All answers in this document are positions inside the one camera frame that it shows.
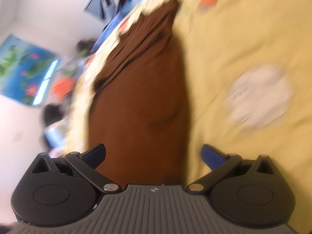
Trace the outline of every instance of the brown cloth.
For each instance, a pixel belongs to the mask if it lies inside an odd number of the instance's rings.
[[[120,36],[97,76],[89,147],[103,143],[97,171],[117,184],[182,184],[189,107],[171,0]]]

